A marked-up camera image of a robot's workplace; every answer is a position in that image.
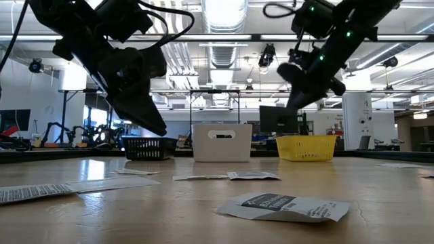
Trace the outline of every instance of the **ceiling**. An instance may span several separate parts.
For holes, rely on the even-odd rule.
[[[91,5],[97,5],[97,0],[88,1]],[[262,15],[262,6],[264,2],[259,0],[249,0],[249,7],[246,14],[245,26],[243,33],[248,34],[293,34],[291,31],[292,18],[282,18],[282,19],[268,19]],[[283,3],[291,4],[292,1],[283,1]],[[201,11],[201,3],[196,0],[183,0],[182,8],[193,12],[195,16],[195,24],[193,28],[189,31],[189,34],[200,34],[206,33],[205,26],[203,25]],[[21,11],[22,4],[19,1],[16,3],[14,1],[4,1],[0,0],[0,34],[10,35],[12,33],[12,20],[14,24],[16,23],[18,16]],[[434,0],[404,0],[401,7],[397,10],[392,11],[379,25],[380,34],[414,34],[414,27],[418,26],[422,22],[434,23]],[[167,21],[172,21],[175,23],[174,16],[170,16],[172,19]],[[188,19],[183,18],[183,25],[188,24]],[[26,18],[24,19],[21,31],[21,35],[55,35],[50,29],[44,27],[38,21],[36,21],[35,16],[29,9],[26,13]],[[287,97],[288,94],[273,94],[273,93],[263,93],[259,94],[259,89],[287,89],[287,86],[283,82],[283,79],[276,73],[276,68],[279,63],[288,61],[288,50],[295,46],[295,42],[275,42],[276,56],[277,60],[272,63],[267,74],[260,75],[259,69],[256,65],[258,55],[263,51],[266,42],[245,42],[240,41],[241,44],[247,44],[245,47],[239,47],[237,54],[236,65],[233,67],[235,72],[233,74],[233,81],[228,85],[228,89],[245,89],[247,84],[247,78],[251,78],[252,84],[254,86],[255,92],[251,94],[244,94],[243,96],[251,96],[251,100],[246,100],[245,103],[257,105],[256,97]],[[12,58],[28,64],[33,58],[42,58],[45,67],[52,69],[64,69],[68,66],[68,62],[62,60],[52,53],[53,41],[18,41]],[[139,42],[139,41],[129,41],[124,44],[112,43],[116,47],[127,47],[132,46],[139,49],[146,48],[152,43],[149,42]],[[202,89],[206,88],[206,84],[210,84],[210,63],[208,60],[208,49],[206,47],[200,47],[201,42],[188,42],[188,49],[193,63],[195,71],[199,75],[198,83]],[[359,59],[369,56],[372,52],[378,51],[379,49],[390,47],[394,43],[362,43],[359,49],[351,56],[349,59],[352,62],[356,62]],[[308,50],[310,48],[309,40],[302,43],[301,49]],[[373,89],[382,89],[386,84],[395,83],[399,90],[409,90],[409,89],[434,89],[430,87],[430,84],[434,85],[434,73],[431,73],[430,69],[434,68],[434,43],[418,43],[417,45],[405,50],[404,52],[398,53],[396,58],[399,60],[399,65],[395,68],[390,68],[387,70],[387,74],[383,67],[372,67],[367,70],[358,71],[358,73],[369,73],[371,77],[371,84]],[[346,73],[338,73],[337,77],[342,79],[342,74],[344,77]],[[89,80],[89,86],[92,86],[92,81]],[[164,78],[154,79],[152,82],[153,89],[172,89]],[[410,105],[409,99],[414,94],[392,94],[388,99],[385,94],[373,94],[374,100],[377,103],[384,102],[386,106],[389,106],[388,102],[395,104],[395,107],[408,107]],[[182,94],[174,96],[170,94],[167,96],[170,105],[175,102],[185,102]],[[212,96],[205,96],[206,100],[211,100]],[[327,106],[336,104],[335,107],[339,107],[340,98],[329,98],[323,100],[322,104]]]

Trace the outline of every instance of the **table surface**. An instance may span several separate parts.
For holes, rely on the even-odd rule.
[[[379,167],[379,161],[335,158],[293,163],[194,163],[190,158],[132,162],[95,157],[0,165],[0,186],[114,177],[126,167],[160,171],[159,185],[52,197],[0,206],[0,243],[432,243],[434,169]],[[172,176],[267,171],[281,181],[182,181]],[[229,197],[273,192],[351,202],[339,222],[253,221],[215,214]]]

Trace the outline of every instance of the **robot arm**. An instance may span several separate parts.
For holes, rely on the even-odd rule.
[[[298,36],[298,43],[290,50],[290,63],[277,69],[279,75],[292,84],[287,107],[301,109],[321,98],[331,89],[337,96],[345,93],[345,85],[334,77],[356,51],[365,38],[377,41],[375,27],[401,0],[343,0],[333,5],[326,0],[306,0],[302,7],[293,10],[277,3],[264,6],[269,18],[281,18],[294,14],[291,29]],[[288,9],[281,16],[270,16],[269,5]],[[302,36],[308,33],[316,39],[328,37],[322,48],[312,52],[298,50]]]
[[[63,38],[56,40],[53,53],[65,60],[76,58],[98,86],[107,93],[107,102],[121,119],[164,136],[166,126],[149,96],[151,78],[166,74],[160,47],[186,33],[194,23],[191,13],[155,7],[138,0],[104,0],[92,9],[84,0],[27,0],[36,19]],[[163,35],[146,49],[119,49],[108,37],[121,43],[136,31],[152,27],[149,15],[165,20],[139,4],[163,12],[187,15],[189,27],[177,35]]]

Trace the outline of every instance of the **ceiling duct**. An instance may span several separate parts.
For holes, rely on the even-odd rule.
[[[242,33],[247,16],[247,0],[201,0],[203,25],[207,33],[230,34]],[[228,85],[233,78],[233,70],[237,59],[237,47],[208,48],[212,83]]]
[[[406,34],[434,34],[434,17],[431,17],[424,22],[416,25],[411,28]],[[368,54],[364,58],[361,58],[357,62],[356,67],[350,67],[346,69],[347,72],[354,72],[357,70],[362,70],[365,68],[372,67],[376,64],[380,64],[393,56],[414,47],[418,43],[390,43],[383,45],[381,48],[373,51],[371,54]]]

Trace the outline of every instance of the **paper card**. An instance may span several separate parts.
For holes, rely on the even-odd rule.
[[[347,214],[350,203],[307,197],[291,197],[273,193],[248,193],[229,199],[217,209],[248,220],[275,220],[286,222],[339,221]]]
[[[383,164],[380,164],[378,166],[396,167],[396,168],[400,168],[400,169],[429,167],[429,166],[414,165],[414,164],[409,164],[409,163],[383,163]]]
[[[280,180],[279,176],[268,172],[228,172],[231,180]]]
[[[137,175],[137,176],[149,176],[153,174],[158,174],[159,171],[156,172],[148,172],[148,171],[140,171],[135,169],[116,169],[111,172],[112,174],[127,174],[127,175]]]
[[[39,197],[72,194],[76,191],[66,184],[40,184],[0,187],[0,205]]]
[[[208,175],[208,176],[174,176],[173,180],[219,180],[227,179],[227,175]]]
[[[154,180],[146,179],[139,176],[126,176],[118,178],[107,178],[103,180],[85,180],[82,182],[69,182],[68,186],[78,193],[94,192],[101,190],[114,190],[122,188],[131,188],[138,186],[150,186],[160,184]]]

